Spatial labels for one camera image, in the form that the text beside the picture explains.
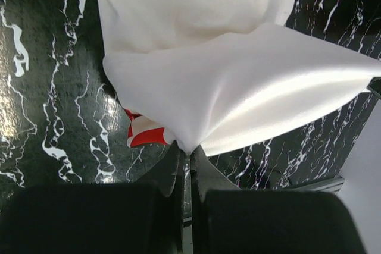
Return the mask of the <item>white t-shirt red print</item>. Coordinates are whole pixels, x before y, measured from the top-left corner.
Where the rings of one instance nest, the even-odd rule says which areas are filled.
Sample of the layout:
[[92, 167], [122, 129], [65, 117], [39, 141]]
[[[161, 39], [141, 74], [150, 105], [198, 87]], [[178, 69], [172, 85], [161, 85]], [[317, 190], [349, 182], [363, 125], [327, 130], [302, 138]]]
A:
[[105, 75], [127, 145], [208, 156], [339, 109], [380, 62], [285, 26], [295, 0], [98, 0]]

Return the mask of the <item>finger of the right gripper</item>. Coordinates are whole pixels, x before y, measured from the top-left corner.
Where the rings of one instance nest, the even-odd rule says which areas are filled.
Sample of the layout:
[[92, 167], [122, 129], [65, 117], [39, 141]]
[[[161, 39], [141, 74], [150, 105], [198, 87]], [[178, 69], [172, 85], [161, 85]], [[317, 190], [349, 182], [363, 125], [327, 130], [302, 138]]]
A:
[[367, 90], [374, 94], [377, 98], [381, 98], [381, 78], [373, 78], [367, 86]]

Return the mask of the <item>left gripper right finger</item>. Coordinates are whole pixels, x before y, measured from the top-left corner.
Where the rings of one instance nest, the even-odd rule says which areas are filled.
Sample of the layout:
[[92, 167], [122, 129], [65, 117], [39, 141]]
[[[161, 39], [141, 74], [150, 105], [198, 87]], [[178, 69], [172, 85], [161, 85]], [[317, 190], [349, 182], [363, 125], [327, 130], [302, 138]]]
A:
[[365, 253], [329, 192], [241, 190], [196, 148], [190, 158], [194, 253]]

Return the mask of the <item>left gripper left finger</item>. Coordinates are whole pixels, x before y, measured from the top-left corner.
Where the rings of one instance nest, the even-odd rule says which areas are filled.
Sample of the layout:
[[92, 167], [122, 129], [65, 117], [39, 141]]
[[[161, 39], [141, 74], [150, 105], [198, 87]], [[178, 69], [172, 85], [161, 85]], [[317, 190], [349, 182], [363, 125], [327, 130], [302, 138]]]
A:
[[35, 186], [1, 215], [2, 253], [182, 253], [185, 155], [133, 183]]

